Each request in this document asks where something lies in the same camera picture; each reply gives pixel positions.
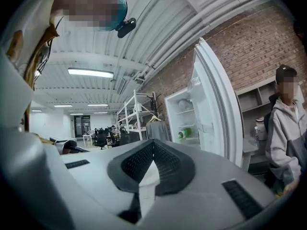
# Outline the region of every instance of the gray garment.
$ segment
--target gray garment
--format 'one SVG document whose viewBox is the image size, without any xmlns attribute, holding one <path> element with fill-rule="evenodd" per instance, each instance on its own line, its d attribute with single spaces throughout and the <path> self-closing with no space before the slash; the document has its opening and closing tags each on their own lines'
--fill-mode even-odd
<svg viewBox="0 0 307 230">
<path fill-rule="evenodd" d="M 170 140 L 164 121 L 148 122 L 146 124 L 146 131 L 148 139 Z"/>
<path fill-rule="evenodd" d="M 298 120 L 294 109 L 278 99 L 268 128 L 266 156 L 271 163 L 271 171 L 284 185 L 298 179 L 307 166 L 307 115 L 302 104 L 297 100 L 294 102 L 298 109 Z"/>
</svg>

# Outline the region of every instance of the black cap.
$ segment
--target black cap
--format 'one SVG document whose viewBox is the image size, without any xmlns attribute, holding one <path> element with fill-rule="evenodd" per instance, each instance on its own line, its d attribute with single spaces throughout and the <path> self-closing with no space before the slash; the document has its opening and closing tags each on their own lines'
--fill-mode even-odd
<svg viewBox="0 0 307 230">
<path fill-rule="evenodd" d="M 283 82 L 284 77 L 296 77 L 297 72 L 294 68 L 287 65 L 280 65 L 279 68 L 276 69 L 276 83 L 279 84 Z"/>
</svg>

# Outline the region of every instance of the brick wall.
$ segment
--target brick wall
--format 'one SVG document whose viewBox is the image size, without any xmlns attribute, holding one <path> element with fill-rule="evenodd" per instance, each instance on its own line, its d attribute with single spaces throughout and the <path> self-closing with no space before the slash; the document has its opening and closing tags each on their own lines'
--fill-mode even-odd
<svg viewBox="0 0 307 230">
<path fill-rule="evenodd" d="M 307 58 L 291 20 L 269 2 L 239 14 L 203 36 L 219 58 L 235 90 L 275 75 L 280 64 L 296 69 L 307 107 Z M 158 104 L 168 125 L 164 98 L 188 86 L 193 48 L 184 50 L 143 88 L 161 94 Z"/>
</svg>

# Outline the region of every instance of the green bottle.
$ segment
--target green bottle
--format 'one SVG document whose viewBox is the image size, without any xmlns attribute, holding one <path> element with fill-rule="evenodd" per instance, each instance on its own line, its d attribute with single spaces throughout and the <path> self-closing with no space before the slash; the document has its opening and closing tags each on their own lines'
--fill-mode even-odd
<svg viewBox="0 0 307 230">
<path fill-rule="evenodd" d="M 181 140 L 183 138 L 190 136 L 191 134 L 192 134 L 192 129 L 191 128 L 185 128 L 178 133 L 178 139 Z"/>
</svg>

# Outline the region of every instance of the clothes hanger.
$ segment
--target clothes hanger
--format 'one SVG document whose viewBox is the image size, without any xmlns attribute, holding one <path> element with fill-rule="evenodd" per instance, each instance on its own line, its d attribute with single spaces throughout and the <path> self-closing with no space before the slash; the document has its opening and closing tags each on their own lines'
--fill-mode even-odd
<svg viewBox="0 0 307 230">
<path fill-rule="evenodd" d="M 152 119 L 149 122 L 152 122 L 154 120 L 162 121 L 161 119 L 157 118 L 156 115 L 153 115 Z"/>
</svg>

